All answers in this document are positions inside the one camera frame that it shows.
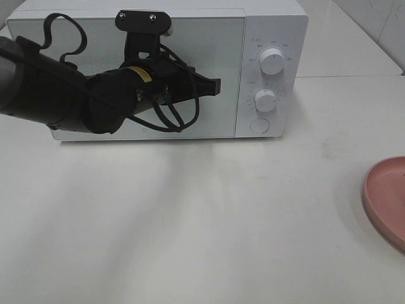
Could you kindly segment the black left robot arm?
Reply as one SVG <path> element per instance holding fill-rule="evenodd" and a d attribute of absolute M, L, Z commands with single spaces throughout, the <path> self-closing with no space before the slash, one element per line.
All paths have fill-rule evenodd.
<path fill-rule="evenodd" d="M 86 76 L 40 52 L 24 37 L 1 38 L 1 113 L 51 130 L 114 134 L 125 120 L 159 132 L 191 126 L 177 103 L 216 96 L 220 79 L 196 72 L 165 49 L 159 59 L 132 58 Z"/>

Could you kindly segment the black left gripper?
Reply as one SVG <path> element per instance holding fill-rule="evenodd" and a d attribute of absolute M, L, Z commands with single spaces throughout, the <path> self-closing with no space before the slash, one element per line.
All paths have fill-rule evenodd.
<path fill-rule="evenodd" d="M 132 59 L 126 68 L 140 78 L 136 88 L 135 113 L 153 107 L 153 103 L 173 104 L 204 96 L 217 96 L 221 91 L 221 79 L 210 79 L 196 72 L 193 66 L 183 65 L 178 60 L 165 58 L 156 63 L 149 59 Z"/>

